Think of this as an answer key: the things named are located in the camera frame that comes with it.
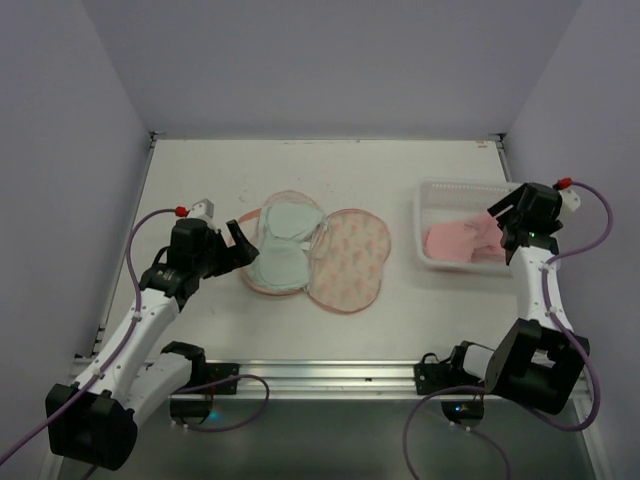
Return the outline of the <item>pink bra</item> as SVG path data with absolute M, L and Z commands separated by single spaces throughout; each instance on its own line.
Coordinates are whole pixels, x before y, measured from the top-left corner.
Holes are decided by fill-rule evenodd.
M 484 213 L 433 225 L 423 234 L 422 250 L 434 261 L 503 264 L 501 237 L 496 219 Z

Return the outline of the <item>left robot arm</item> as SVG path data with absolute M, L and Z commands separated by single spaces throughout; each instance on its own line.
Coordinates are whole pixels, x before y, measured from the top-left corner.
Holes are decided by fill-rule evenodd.
M 172 394 L 223 392 L 242 379 L 238 370 L 208 370 L 202 348 L 172 342 L 146 360 L 159 337 L 210 277 L 250 265 L 259 251 L 239 224 L 233 240 L 200 218 L 182 218 L 170 243 L 135 287 L 127 316 L 98 356 L 70 384 L 56 384 L 45 399 L 52 453 L 115 471 L 135 446 L 139 428 Z

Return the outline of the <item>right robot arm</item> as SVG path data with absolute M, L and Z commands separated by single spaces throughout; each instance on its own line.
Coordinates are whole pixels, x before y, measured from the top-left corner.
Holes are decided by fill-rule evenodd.
M 589 353 L 573 333 L 557 280 L 563 197 L 558 189 L 524 183 L 488 209 L 516 284 L 517 318 L 492 349 L 464 341 L 450 370 L 489 393 L 555 415 L 566 404 Z

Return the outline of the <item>pink patterned mesh laundry bag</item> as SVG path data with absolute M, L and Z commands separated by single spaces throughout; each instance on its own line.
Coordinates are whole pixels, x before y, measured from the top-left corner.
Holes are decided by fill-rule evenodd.
M 304 289 L 270 293 L 254 285 L 241 269 L 243 281 L 254 291 L 271 296 L 306 293 L 321 308 L 338 314 L 354 314 L 368 308 L 377 298 L 384 264 L 391 253 L 391 234 L 378 216 L 362 209 L 326 213 L 307 195 L 285 190 L 271 195 L 263 205 L 242 215 L 238 224 L 258 248 L 257 227 L 264 207 L 277 202 L 308 203 L 327 217 L 326 225 L 309 250 L 311 278 Z

